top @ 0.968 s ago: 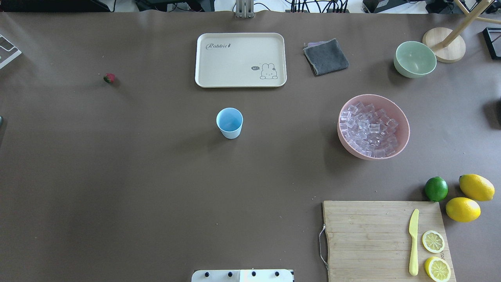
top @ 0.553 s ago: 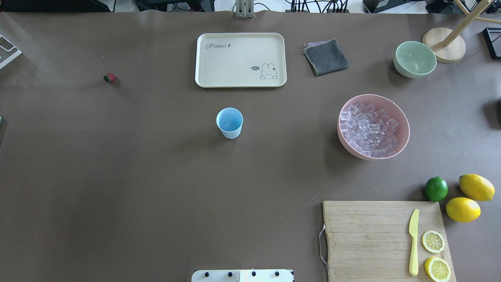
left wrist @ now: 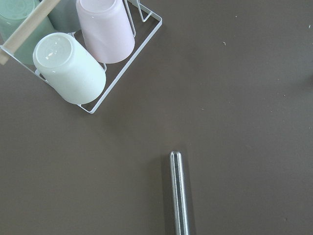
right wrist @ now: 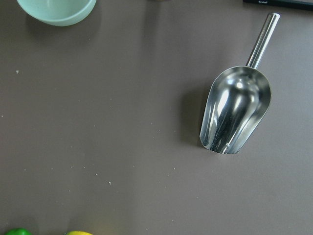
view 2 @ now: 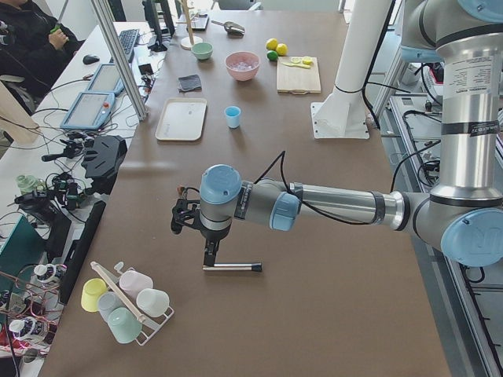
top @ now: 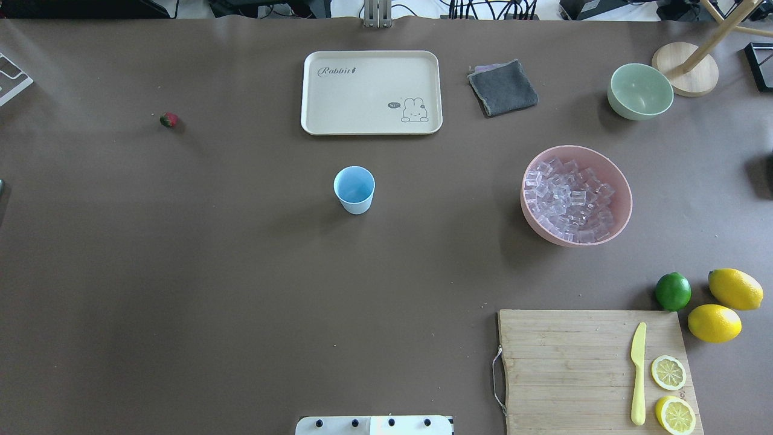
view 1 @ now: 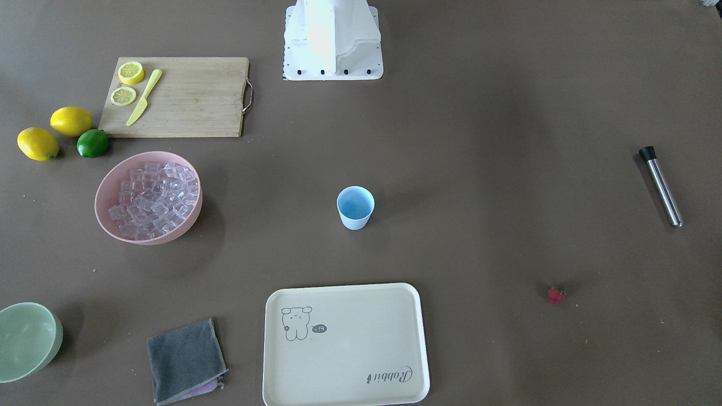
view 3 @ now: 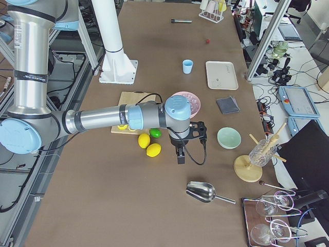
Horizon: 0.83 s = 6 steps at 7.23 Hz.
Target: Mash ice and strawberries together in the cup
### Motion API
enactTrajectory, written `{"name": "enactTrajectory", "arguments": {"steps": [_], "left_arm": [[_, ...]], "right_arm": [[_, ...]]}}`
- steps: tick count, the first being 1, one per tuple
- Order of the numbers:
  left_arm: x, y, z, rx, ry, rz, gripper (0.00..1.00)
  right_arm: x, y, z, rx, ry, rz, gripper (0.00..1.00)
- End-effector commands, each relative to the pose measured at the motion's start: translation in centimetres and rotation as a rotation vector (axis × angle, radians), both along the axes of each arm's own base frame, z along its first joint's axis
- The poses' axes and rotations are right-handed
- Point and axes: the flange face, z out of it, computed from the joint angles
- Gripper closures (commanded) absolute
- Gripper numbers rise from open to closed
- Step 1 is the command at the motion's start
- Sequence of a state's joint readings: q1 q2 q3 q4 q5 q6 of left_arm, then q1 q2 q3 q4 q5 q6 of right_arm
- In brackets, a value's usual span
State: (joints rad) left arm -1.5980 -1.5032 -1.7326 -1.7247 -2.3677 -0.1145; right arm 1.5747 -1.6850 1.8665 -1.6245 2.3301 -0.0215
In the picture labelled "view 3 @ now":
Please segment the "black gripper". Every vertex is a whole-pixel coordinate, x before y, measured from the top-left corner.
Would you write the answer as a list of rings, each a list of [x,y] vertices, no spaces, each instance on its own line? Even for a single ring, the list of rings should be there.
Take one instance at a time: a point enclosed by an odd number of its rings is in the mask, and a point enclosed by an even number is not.
[[[189,140],[198,138],[200,143],[204,148],[204,156],[207,155],[206,150],[206,141],[207,141],[207,128],[203,121],[194,122],[191,121],[188,127],[188,134],[185,137],[181,137],[180,134],[174,131],[172,128],[168,127],[171,143],[175,146],[177,154],[177,163],[185,163],[185,152],[188,156],[191,156],[189,153],[186,144]]]

